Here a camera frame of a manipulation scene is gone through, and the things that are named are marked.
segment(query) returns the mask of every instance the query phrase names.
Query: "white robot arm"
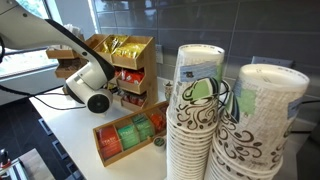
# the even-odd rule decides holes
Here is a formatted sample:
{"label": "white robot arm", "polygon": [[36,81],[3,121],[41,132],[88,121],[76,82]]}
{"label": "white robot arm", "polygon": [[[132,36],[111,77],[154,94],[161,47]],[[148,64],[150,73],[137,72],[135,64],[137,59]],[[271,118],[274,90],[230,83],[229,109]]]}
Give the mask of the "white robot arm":
{"label": "white robot arm", "polygon": [[88,63],[66,80],[68,93],[93,113],[109,109],[112,95],[101,87],[114,77],[114,67],[60,24],[32,15],[14,0],[0,0],[0,37],[11,49],[71,47]]}

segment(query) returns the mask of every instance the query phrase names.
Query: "stack of paper cups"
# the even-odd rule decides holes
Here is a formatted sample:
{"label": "stack of paper cups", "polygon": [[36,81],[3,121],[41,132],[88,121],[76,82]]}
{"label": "stack of paper cups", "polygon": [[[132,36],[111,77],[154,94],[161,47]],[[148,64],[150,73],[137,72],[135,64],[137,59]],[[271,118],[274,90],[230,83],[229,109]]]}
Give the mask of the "stack of paper cups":
{"label": "stack of paper cups", "polygon": [[224,50],[210,45],[179,48],[167,109],[167,179],[203,179],[217,127]]}
{"label": "stack of paper cups", "polygon": [[268,171],[246,170],[242,166],[230,162],[230,160],[219,151],[217,141],[213,138],[212,146],[207,161],[207,168],[204,180],[272,180],[278,173],[283,163],[283,158],[277,167]]}
{"label": "stack of paper cups", "polygon": [[307,76],[289,68],[243,66],[217,127],[215,152],[230,166],[248,172],[279,169],[308,84]]}

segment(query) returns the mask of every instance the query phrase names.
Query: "white countertop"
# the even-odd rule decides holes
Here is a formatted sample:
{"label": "white countertop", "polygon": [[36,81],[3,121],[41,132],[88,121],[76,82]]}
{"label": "white countertop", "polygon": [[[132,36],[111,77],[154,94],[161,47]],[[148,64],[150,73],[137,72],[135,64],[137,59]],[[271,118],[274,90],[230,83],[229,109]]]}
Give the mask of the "white countertop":
{"label": "white countertop", "polygon": [[[51,92],[62,93],[62,88]],[[83,106],[68,96],[38,97],[58,108]],[[164,100],[161,92],[159,99]],[[152,144],[107,167],[103,166],[96,149],[93,128],[132,113],[122,108],[118,102],[114,102],[106,116],[102,117],[91,113],[86,108],[59,111],[43,105],[34,98],[30,98],[30,101],[86,179],[163,180],[166,177],[166,153],[158,153]]]}

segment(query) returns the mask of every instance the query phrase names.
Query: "gray wall tile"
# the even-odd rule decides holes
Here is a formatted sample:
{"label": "gray wall tile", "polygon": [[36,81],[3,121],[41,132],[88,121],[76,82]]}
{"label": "gray wall tile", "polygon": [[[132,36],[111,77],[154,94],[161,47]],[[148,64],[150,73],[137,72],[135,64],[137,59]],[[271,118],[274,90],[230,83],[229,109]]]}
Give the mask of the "gray wall tile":
{"label": "gray wall tile", "polygon": [[226,51],[229,49],[231,32],[159,30],[159,43],[178,49],[184,44],[211,44]]}
{"label": "gray wall tile", "polygon": [[151,36],[154,37],[157,43],[158,32],[155,29],[140,29],[140,28],[118,28],[119,34],[136,35],[136,36]]}
{"label": "gray wall tile", "polygon": [[112,0],[94,0],[94,5],[97,12],[113,11]]}
{"label": "gray wall tile", "polygon": [[161,68],[161,75],[160,77],[165,78],[165,79],[170,79],[173,80],[173,75],[175,71],[175,66],[170,66],[166,64],[160,64]]}
{"label": "gray wall tile", "polygon": [[156,0],[127,0],[127,1],[114,1],[114,10],[128,10],[128,9],[146,9],[154,8]]}
{"label": "gray wall tile", "polygon": [[98,22],[100,27],[116,27],[114,12],[98,13]]}
{"label": "gray wall tile", "polygon": [[157,27],[157,11],[155,9],[116,11],[115,13],[119,27]]}
{"label": "gray wall tile", "polygon": [[251,59],[230,56],[226,65],[225,77],[237,79],[241,66],[251,64]]}
{"label": "gray wall tile", "polygon": [[178,55],[177,49],[162,48],[162,53],[163,53],[163,64],[167,64],[170,66],[176,65],[177,55]]}
{"label": "gray wall tile", "polygon": [[310,85],[308,87],[307,94],[320,97],[320,66],[310,66],[297,63],[294,69],[309,77]]}
{"label": "gray wall tile", "polygon": [[117,28],[100,28],[101,34],[118,34]]}
{"label": "gray wall tile", "polygon": [[232,79],[232,78],[227,78],[227,77],[225,77],[225,78],[223,78],[223,80],[225,80],[225,81],[230,85],[231,90],[232,90],[232,89],[233,89],[233,86],[234,86],[234,84],[235,84],[235,82],[236,82],[236,79]]}
{"label": "gray wall tile", "polygon": [[[314,98],[310,96],[304,96],[303,101],[320,100],[320,98]],[[310,122],[318,123],[320,117],[319,103],[310,103],[300,105],[300,111],[298,118],[305,119]]]}
{"label": "gray wall tile", "polygon": [[319,16],[320,2],[242,2],[236,29],[319,32]]}
{"label": "gray wall tile", "polygon": [[320,65],[320,35],[287,33],[234,34],[230,55],[262,56],[294,60],[295,62]]}
{"label": "gray wall tile", "polygon": [[[111,1],[94,2],[102,33],[156,37],[162,78],[173,79],[179,46],[211,44],[226,51],[224,79],[231,87],[252,56],[288,59],[311,80],[304,99],[320,99],[320,1],[114,0],[114,9]],[[318,122],[318,107],[302,105],[298,117]]]}
{"label": "gray wall tile", "polygon": [[232,30],[237,6],[224,3],[159,9],[159,28]]}

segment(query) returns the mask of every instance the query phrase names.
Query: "window frame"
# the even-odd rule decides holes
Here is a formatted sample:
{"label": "window frame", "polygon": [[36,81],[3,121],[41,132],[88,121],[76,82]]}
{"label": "window frame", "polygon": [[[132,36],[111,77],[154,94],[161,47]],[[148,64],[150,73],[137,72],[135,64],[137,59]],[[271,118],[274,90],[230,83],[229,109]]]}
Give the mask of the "window frame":
{"label": "window frame", "polygon": [[[42,1],[43,5],[44,5],[45,11],[46,11],[46,13],[48,15],[48,18],[49,19],[53,19],[52,18],[52,14],[51,14],[50,9],[49,9],[49,5],[48,5],[47,0],[41,0],[41,1]],[[24,53],[28,53],[28,52],[42,51],[42,50],[46,50],[46,49],[48,49],[48,46],[39,47],[39,48],[32,48],[32,49],[11,50],[10,52],[6,51],[4,53],[4,57],[5,56],[10,56],[10,55],[24,54]],[[58,66],[58,63],[51,64],[51,65],[44,65],[42,67],[30,68],[30,69],[26,69],[26,70],[23,70],[23,71],[17,71],[17,72],[14,72],[14,73],[8,73],[8,74],[3,74],[3,75],[0,74],[0,80],[6,79],[6,78],[15,77],[15,76],[20,76],[20,75],[27,74],[27,73],[37,72],[37,71],[41,71],[41,70],[44,70],[44,69],[49,69],[49,68],[56,67],[56,66]]]}

